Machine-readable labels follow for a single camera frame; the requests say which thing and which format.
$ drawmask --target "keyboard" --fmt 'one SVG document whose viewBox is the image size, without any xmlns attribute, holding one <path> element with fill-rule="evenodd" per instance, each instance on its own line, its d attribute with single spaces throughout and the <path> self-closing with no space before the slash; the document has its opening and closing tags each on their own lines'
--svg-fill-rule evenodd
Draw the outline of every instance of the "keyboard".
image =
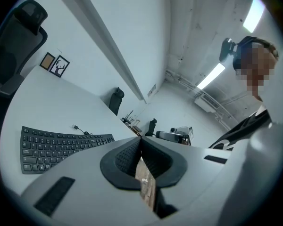
<svg viewBox="0 0 283 226">
<path fill-rule="evenodd" d="M 42 174 L 83 150 L 114 142 L 111 134 L 73 135 L 22 127 L 20 140 L 23 174 Z"/>
</svg>

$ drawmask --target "ceiling light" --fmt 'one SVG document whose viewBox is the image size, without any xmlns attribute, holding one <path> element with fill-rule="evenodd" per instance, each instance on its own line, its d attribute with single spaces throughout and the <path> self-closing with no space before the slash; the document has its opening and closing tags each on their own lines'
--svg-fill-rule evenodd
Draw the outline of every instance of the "ceiling light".
<svg viewBox="0 0 283 226">
<path fill-rule="evenodd" d="M 197 86 L 199 89 L 205 88 L 209 83 L 211 83 L 220 73 L 225 69 L 225 67 L 218 63 L 211 73 Z"/>
<path fill-rule="evenodd" d="M 247 17 L 244 21 L 243 27 L 245 27 L 250 32 L 254 32 L 263 14 L 264 8 L 264 3 L 261 0 L 253 0 L 249 14 L 247 14 Z"/>
</svg>

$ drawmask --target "air conditioner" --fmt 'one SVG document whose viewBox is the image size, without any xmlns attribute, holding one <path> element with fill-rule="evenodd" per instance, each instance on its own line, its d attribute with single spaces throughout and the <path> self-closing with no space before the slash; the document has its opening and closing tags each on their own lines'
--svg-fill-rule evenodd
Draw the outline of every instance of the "air conditioner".
<svg viewBox="0 0 283 226">
<path fill-rule="evenodd" d="M 206 93 L 196 98 L 194 102 L 206 112 L 215 113 L 219 109 L 219 104 Z"/>
</svg>

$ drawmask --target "desk surface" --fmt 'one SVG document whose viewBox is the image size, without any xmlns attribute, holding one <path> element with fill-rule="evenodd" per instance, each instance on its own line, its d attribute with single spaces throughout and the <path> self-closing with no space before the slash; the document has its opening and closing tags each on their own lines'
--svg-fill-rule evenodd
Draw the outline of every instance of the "desk surface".
<svg viewBox="0 0 283 226">
<path fill-rule="evenodd" d="M 3 122 L 0 171 L 4 185 L 21 194 L 40 176 L 21 172 L 22 126 L 82 135 L 73 124 L 93 134 L 112 134 L 116 141 L 136 136 L 100 98 L 36 66 L 17 90 Z"/>
</svg>

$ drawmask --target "ceiling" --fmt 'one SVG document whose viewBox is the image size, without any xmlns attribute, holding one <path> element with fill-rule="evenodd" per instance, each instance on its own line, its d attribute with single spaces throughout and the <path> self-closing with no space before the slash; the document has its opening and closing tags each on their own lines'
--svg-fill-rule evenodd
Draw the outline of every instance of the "ceiling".
<svg viewBox="0 0 283 226">
<path fill-rule="evenodd" d="M 171 0 L 171 41 L 168 68 L 198 85 L 218 64 L 222 41 L 239 42 L 255 36 L 283 51 L 283 38 L 265 9 L 253 33 L 243 27 L 252 0 Z M 235 77 L 232 60 L 204 90 L 222 104 L 237 121 L 258 110 L 260 102 Z"/>
</svg>

